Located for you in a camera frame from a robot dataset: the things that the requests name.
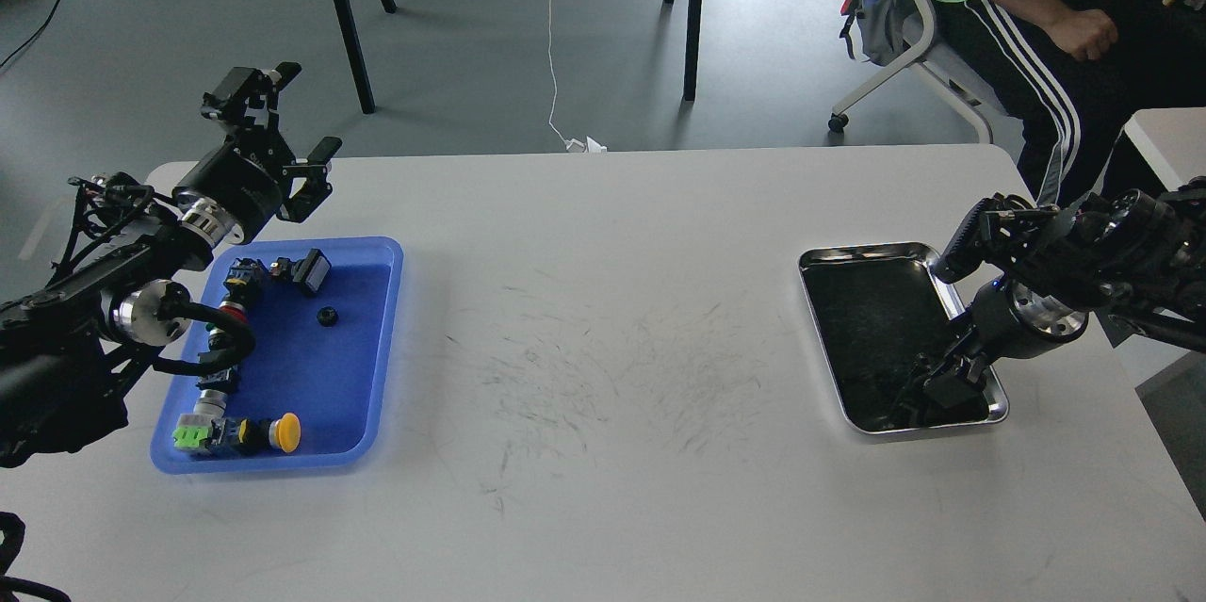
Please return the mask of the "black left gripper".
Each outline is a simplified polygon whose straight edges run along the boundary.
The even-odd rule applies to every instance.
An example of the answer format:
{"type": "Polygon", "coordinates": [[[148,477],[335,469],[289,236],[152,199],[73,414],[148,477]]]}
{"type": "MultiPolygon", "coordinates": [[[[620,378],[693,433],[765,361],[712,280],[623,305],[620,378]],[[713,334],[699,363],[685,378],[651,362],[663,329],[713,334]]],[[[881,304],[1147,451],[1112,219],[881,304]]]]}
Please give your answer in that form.
{"type": "Polygon", "coordinates": [[[279,130],[279,94],[298,74],[298,62],[233,68],[203,95],[201,117],[222,125],[224,142],[185,174],[172,201],[181,210],[213,203],[232,220],[234,244],[253,241],[269,220],[309,220],[333,193],[328,173],[343,139],[324,136],[306,160],[295,160],[279,130]]]}

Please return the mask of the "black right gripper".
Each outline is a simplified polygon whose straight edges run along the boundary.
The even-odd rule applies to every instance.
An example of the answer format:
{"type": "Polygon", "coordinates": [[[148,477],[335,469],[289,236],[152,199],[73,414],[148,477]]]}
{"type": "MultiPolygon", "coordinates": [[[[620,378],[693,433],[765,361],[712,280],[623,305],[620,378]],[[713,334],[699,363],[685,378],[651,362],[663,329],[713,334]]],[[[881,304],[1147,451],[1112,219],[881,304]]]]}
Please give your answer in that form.
{"type": "Polygon", "coordinates": [[[987,366],[1000,358],[1030,360],[1082,337],[1089,314],[1001,276],[982,285],[968,320],[952,320],[952,345],[918,353],[886,422],[898,429],[931,429],[967,415],[984,399],[987,366]]]}

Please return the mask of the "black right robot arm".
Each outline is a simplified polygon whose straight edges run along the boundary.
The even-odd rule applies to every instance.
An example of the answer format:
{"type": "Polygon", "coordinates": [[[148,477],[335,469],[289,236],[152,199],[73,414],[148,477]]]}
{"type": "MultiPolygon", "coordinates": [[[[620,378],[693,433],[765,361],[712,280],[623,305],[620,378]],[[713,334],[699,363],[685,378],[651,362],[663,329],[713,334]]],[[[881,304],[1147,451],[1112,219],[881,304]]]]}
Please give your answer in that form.
{"type": "Polygon", "coordinates": [[[1095,193],[1070,208],[995,194],[971,208],[933,273],[956,284],[989,263],[982,285],[952,318],[953,341],[918,353],[886,421],[927,427],[987,390],[1001,358],[1030,360],[1081,337],[1103,312],[1142,337],[1204,350],[1204,180],[1151,197],[1095,193]]]}

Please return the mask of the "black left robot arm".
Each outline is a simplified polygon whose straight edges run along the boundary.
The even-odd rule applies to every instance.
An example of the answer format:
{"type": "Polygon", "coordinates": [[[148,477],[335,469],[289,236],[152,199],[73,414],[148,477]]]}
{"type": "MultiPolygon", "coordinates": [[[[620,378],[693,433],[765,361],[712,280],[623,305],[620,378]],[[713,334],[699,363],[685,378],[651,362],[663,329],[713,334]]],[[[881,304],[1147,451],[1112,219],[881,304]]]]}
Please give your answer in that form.
{"type": "Polygon", "coordinates": [[[48,284],[2,304],[5,468],[123,429],[125,394],[148,370],[232,391],[236,366],[253,353],[246,312],[263,284],[318,290],[315,255],[280,268],[238,264],[217,306],[175,281],[207,268],[226,238],[247,244],[269,220],[302,223],[332,194],[340,139],[321,139],[299,160],[279,130],[280,92],[300,72],[295,62],[232,69],[200,105],[223,144],[170,195],[125,173],[74,177],[72,229],[48,284]]]}

